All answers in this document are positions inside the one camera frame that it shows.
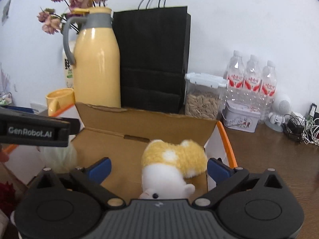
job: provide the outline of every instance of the red bottle label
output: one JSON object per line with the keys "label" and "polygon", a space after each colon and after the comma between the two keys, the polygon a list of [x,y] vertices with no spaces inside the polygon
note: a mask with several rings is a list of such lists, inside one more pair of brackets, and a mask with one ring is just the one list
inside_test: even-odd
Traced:
{"label": "red bottle label", "polygon": [[254,77],[249,77],[248,79],[245,80],[244,87],[247,90],[252,90],[254,92],[258,92],[259,88],[260,88],[260,79],[254,78]]}
{"label": "red bottle label", "polygon": [[276,87],[270,83],[263,83],[261,92],[268,96],[273,96],[275,93]]}
{"label": "red bottle label", "polygon": [[235,88],[241,88],[243,85],[244,77],[236,74],[229,75],[228,78],[229,85]]}

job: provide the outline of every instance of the plush toy ear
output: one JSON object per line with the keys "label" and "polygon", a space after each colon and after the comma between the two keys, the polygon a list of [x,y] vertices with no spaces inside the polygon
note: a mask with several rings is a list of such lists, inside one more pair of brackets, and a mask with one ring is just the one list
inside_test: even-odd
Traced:
{"label": "plush toy ear", "polygon": [[192,184],[186,184],[184,188],[188,196],[192,195],[195,192],[195,186]]}

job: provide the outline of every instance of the white speaker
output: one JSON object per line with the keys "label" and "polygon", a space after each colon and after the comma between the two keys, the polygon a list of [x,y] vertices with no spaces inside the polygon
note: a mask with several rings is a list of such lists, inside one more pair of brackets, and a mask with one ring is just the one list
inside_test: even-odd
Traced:
{"label": "white speaker", "polygon": [[272,104],[272,111],[268,114],[265,124],[273,130],[282,132],[281,125],[285,123],[285,115],[291,110],[291,100],[287,94],[276,93]]}

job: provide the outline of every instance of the yellow and white plush toy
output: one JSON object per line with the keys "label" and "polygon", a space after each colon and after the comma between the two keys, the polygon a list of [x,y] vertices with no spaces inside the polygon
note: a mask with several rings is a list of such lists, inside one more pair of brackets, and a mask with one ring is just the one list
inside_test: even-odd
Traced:
{"label": "yellow and white plush toy", "polygon": [[184,178],[192,178],[206,169],[205,151],[194,141],[174,145],[153,140],[142,155],[143,193],[139,198],[187,199],[195,192],[195,186],[186,184]]}

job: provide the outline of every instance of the blue gripper pad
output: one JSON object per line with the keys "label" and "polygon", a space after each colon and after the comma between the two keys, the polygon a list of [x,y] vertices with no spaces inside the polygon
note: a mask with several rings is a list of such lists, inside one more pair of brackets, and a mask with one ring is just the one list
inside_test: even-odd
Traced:
{"label": "blue gripper pad", "polygon": [[235,171],[227,165],[224,165],[221,161],[211,158],[207,162],[207,173],[216,182],[216,184],[219,184],[231,177]]}
{"label": "blue gripper pad", "polygon": [[101,184],[108,177],[112,170],[111,159],[105,157],[86,169],[86,174],[90,180]]}

